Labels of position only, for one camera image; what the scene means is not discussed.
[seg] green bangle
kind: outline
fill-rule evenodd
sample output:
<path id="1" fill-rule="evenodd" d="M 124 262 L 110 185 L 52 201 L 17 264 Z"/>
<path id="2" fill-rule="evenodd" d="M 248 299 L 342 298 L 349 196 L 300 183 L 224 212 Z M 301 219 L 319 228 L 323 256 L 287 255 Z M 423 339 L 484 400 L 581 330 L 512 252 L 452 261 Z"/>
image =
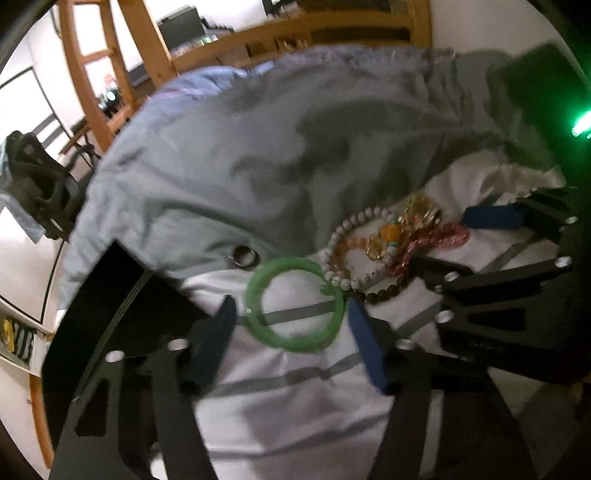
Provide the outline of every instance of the green bangle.
<path id="1" fill-rule="evenodd" d="M 306 258 L 284 257 L 265 263 L 252 276 L 246 287 L 244 294 L 246 326 L 254 338 L 272 348 L 283 348 L 289 352 L 317 352 L 328 347 L 339 333 L 345 316 L 343 291 L 330 283 L 325 283 L 323 286 L 322 292 L 332 295 L 336 302 L 333 316 L 324 329 L 290 338 L 282 337 L 275 333 L 263 319 L 262 294 L 273 278 L 290 270 L 304 270 L 319 276 L 326 282 L 320 266 Z"/>

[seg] led light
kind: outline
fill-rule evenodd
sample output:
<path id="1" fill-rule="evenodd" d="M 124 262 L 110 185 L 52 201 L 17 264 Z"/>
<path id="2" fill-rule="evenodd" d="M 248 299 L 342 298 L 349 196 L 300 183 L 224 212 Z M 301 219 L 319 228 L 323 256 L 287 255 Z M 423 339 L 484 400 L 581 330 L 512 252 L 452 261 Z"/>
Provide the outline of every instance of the led light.
<path id="1" fill-rule="evenodd" d="M 578 137 L 587 130 L 591 130 L 591 112 L 587 112 L 586 114 L 579 117 L 573 127 L 572 133 L 574 137 Z"/>

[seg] wooden bunk bed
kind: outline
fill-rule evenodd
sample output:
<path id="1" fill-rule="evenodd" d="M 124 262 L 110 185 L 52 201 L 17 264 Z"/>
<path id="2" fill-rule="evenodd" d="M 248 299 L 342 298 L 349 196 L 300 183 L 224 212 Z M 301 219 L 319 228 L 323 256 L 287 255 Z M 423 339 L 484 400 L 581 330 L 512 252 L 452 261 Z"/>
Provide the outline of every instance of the wooden bunk bed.
<path id="1" fill-rule="evenodd" d="M 428 0 L 407 0 L 406 14 L 371 10 L 306 13 L 298 18 L 270 20 L 260 26 L 223 37 L 173 57 L 166 48 L 144 0 L 118 1 L 148 75 L 156 88 L 178 74 L 200 66 L 228 64 L 249 68 L 285 52 L 316 44 L 356 42 L 370 46 L 401 43 L 418 47 L 431 46 Z M 107 48 L 83 55 L 76 32 L 74 9 L 78 5 L 88 4 L 99 6 Z M 141 99 L 134 96 L 134 89 L 127 76 L 115 33 L 111 5 L 109 0 L 60 0 L 59 8 L 61 34 L 70 75 L 87 124 L 93 131 L 99 147 L 106 151 L 116 132 L 127 119 L 133 117 L 141 104 Z M 260 51 L 250 48 L 256 44 L 266 47 L 264 53 L 224 62 L 223 54 L 228 52 L 240 49 L 246 52 Z M 99 109 L 86 73 L 87 64 L 106 57 L 112 62 L 123 103 L 123 107 L 111 119 L 107 119 Z"/>

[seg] silver bolt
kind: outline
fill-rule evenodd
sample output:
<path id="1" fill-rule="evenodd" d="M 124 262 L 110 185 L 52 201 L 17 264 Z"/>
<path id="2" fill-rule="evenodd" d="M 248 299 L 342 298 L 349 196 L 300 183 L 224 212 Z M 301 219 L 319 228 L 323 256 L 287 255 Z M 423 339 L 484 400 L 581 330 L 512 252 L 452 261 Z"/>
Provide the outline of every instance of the silver bolt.
<path id="1" fill-rule="evenodd" d="M 125 357 L 125 353 L 121 350 L 113 350 L 105 355 L 105 360 L 110 364 L 115 364 L 117 362 L 121 362 Z"/>
<path id="2" fill-rule="evenodd" d="M 445 281 L 454 281 L 460 278 L 460 274 L 458 272 L 449 272 L 445 277 Z"/>
<path id="3" fill-rule="evenodd" d="M 189 348 L 189 341 L 186 338 L 175 338 L 174 340 L 169 341 L 167 348 L 171 352 L 186 350 Z"/>
<path id="4" fill-rule="evenodd" d="M 414 350 L 417 344 L 410 338 L 401 338 L 396 341 L 396 348 L 398 350 Z"/>
<path id="5" fill-rule="evenodd" d="M 437 323 L 447 323 L 450 320 L 453 320 L 454 314 L 451 310 L 442 310 L 437 315 L 435 315 L 435 321 Z"/>
<path id="6" fill-rule="evenodd" d="M 566 268 L 571 266 L 572 263 L 573 259 L 571 257 L 558 257 L 556 262 L 554 262 L 554 265 L 556 265 L 558 268 Z"/>

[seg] gray blanket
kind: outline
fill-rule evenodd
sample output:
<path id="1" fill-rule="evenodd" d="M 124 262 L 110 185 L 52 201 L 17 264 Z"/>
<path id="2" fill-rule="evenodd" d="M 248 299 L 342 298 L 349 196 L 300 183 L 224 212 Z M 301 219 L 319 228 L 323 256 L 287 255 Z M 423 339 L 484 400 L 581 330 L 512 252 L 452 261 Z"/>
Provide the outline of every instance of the gray blanket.
<path id="1" fill-rule="evenodd" d="M 159 128 L 132 121 L 90 185 L 61 307 L 114 240 L 181 281 L 230 268 L 237 244 L 263 261 L 311 254 L 351 212 L 395 203 L 483 148 L 548 169 L 542 140 L 487 80 L 508 59 L 318 47 L 237 76 Z"/>

